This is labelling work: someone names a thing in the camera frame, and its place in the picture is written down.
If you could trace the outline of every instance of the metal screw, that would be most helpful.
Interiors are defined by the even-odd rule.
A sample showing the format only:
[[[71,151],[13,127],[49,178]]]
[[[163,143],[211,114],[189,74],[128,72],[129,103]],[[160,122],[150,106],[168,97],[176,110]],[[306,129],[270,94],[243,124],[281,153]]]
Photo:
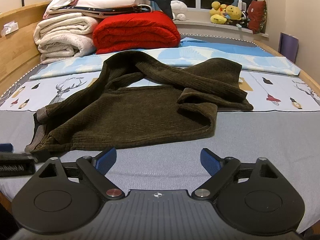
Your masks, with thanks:
[[[107,195],[109,197],[119,197],[122,194],[122,191],[118,188],[112,188],[107,190]]]
[[[207,197],[210,195],[210,191],[205,188],[199,188],[195,190],[195,195],[198,197]]]

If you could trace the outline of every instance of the red pillow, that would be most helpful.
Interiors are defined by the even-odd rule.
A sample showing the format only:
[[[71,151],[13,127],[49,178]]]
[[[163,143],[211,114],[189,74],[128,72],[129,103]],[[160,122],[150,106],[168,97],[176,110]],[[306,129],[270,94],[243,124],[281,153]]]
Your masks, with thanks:
[[[267,3],[266,1],[253,0],[248,8],[248,29],[253,31],[253,34],[260,33],[267,21]]]

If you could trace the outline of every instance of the yellow stuffed toy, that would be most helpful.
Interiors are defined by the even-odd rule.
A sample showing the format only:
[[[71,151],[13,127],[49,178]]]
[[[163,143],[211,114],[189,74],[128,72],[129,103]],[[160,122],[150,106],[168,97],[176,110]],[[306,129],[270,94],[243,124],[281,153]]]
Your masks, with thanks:
[[[228,20],[241,20],[242,12],[238,6],[228,5],[223,15]]]
[[[220,4],[217,1],[213,2],[211,6],[212,6],[212,9],[209,11],[211,16],[216,14],[221,15],[221,13],[223,13],[223,10],[227,7],[226,4]]]
[[[227,18],[223,17],[222,15],[215,14],[210,17],[210,21],[216,24],[224,24],[227,21]]]
[[[238,28],[242,27],[242,12],[239,7],[228,5],[223,15],[228,19],[226,24],[237,26]]]

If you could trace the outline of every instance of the gray mattress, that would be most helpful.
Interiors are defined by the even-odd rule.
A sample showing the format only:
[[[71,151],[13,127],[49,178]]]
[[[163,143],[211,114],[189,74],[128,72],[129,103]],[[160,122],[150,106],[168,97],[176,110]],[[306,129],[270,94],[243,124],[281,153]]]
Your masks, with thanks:
[[[33,112],[0,111],[0,141],[23,151],[33,136]],[[219,112],[215,136],[195,141],[117,150],[107,177],[125,193],[130,189],[187,189],[210,176],[200,163],[207,147],[242,162],[267,157],[302,196],[306,211],[298,231],[320,219],[320,112]],[[63,162],[97,152],[71,151]],[[13,198],[29,177],[1,178],[0,190]]]

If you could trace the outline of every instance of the wooden bed frame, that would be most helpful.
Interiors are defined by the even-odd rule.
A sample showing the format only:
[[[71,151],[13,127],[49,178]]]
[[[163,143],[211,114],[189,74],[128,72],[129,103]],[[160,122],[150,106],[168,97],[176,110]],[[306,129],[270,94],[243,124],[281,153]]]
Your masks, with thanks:
[[[19,25],[19,30],[0,38],[0,96],[40,63],[40,53],[34,43],[33,33],[48,4],[49,2],[37,3],[0,15],[0,29],[13,20]],[[255,43],[275,56],[282,56],[260,41]],[[320,86],[313,78],[303,70],[300,71],[299,77],[320,96]],[[11,210],[10,201],[1,192],[0,203],[8,211]]]

